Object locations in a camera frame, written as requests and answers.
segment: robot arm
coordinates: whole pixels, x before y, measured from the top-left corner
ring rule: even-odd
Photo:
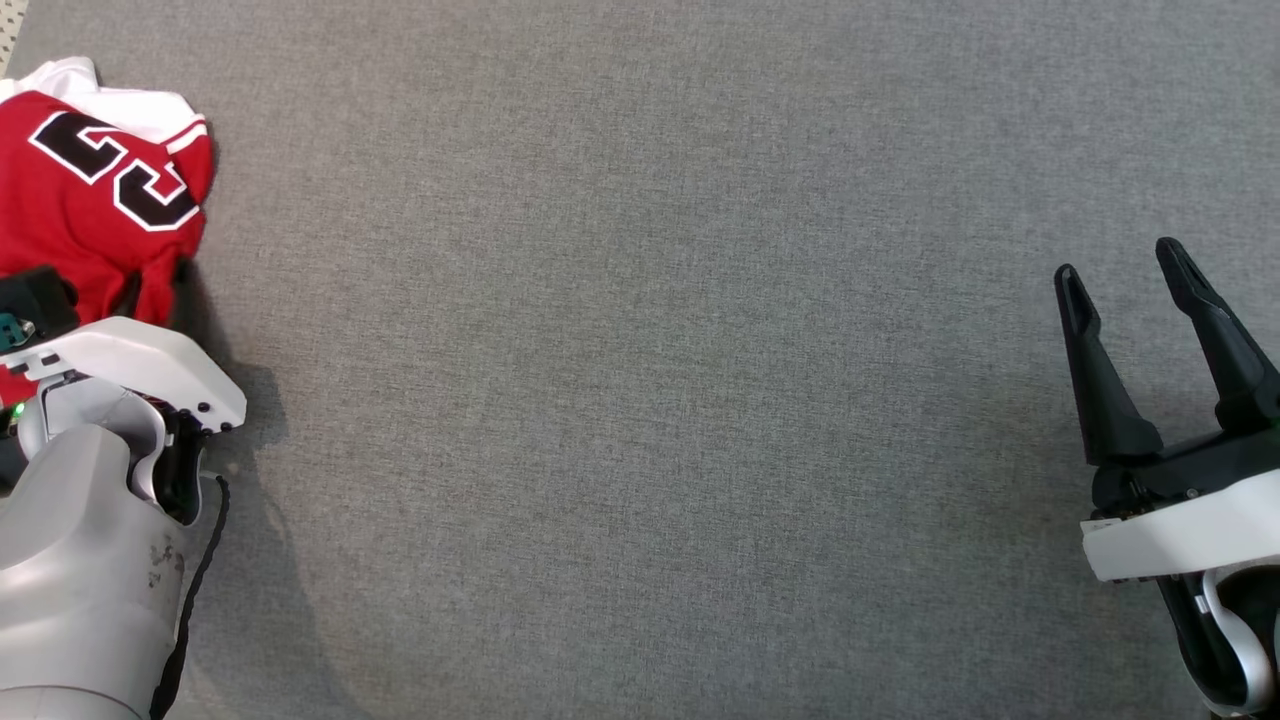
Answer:
[[[244,396],[172,331],[109,318],[67,332],[50,322],[69,307],[55,282],[0,281],[33,300],[27,315],[0,305],[0,363],[40,380],[0,441],[29,460],[0,509],[0,720],[160,717],[209,560],[192,530],[204,441],[243,424]]]
[[[1055,277],[1084,455],[1098,468],[1083,523],[1100,580],[1155,579],[1187,669],[1222,716],[1280,714],[1280,374],[1172,238],[1156,256],[1196,327],[1222,430],[1165,446],[1098,340],[1075,268]]]

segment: basketball jersey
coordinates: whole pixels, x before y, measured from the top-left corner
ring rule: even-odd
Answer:
[[[100,87],[87,58],[0,81],[0,277],[52,265],[82,324],[164,324],[212,182],[205,118],[178,95]],[[32,386],[0,377],[0,401]]]

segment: jersey number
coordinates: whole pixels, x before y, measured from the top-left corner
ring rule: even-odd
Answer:
[[[109,135],[113,132],[123,131],[88,115],[63,110],[40,126],[31,136],[31,143],[86,183],[93,184],[129,152]],[[91,133],[99,140],[92,140]],[[178,229],[200,210],[173,163],[165,165],[164,172],[178,183],[178,190],[168,195],[155,188],[160,172],[142,160],[125,165],[113,181],[115,208],[148,232]]]

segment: gray carpet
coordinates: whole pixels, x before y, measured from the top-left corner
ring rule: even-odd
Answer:
[[[1213,427],[1280,354],[1268,1],[38,0],[184,94],[252,420],[183,720],[1201,717],[1096,583],[1051,275]]]

